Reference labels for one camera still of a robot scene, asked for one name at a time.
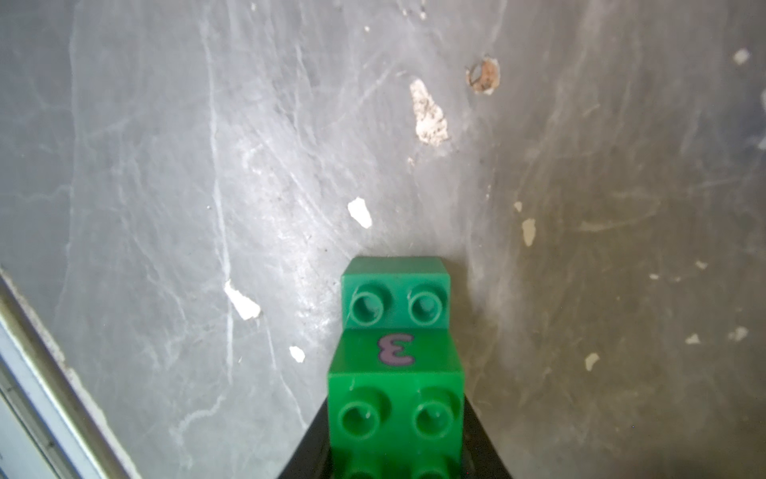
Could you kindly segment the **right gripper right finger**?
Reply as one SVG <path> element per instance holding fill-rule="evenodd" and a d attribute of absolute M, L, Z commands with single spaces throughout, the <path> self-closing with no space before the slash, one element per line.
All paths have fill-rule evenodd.
<path fill-rule="evenodd" d="M 462 479 L 512 479 L 468 398 L 464 399 Z"/>

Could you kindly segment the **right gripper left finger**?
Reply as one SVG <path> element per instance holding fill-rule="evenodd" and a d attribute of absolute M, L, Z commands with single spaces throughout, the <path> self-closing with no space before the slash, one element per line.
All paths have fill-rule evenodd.
<path fill-rule="evenodd" d="M 278 479 L 330 479 L 332 457 L 327 399 L 324 399 Z"/>

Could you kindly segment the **green 2x2 brick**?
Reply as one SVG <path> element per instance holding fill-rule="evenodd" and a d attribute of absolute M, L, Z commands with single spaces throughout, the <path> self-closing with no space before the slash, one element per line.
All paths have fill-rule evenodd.
<path fill-rule="evenodd" d="M 337 478 L 457 478 L 465 373 L 446 329 L 353 329 L 328 371 Z"/>

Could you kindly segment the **green 2x4 brick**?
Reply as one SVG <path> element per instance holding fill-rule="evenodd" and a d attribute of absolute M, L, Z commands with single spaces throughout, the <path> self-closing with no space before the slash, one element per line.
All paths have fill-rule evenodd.
<path fill-rule="evenodd" d="M 438 257 L 356 257 L 341 275 L 343 328 L 448 329 L 451 277 Z"/>

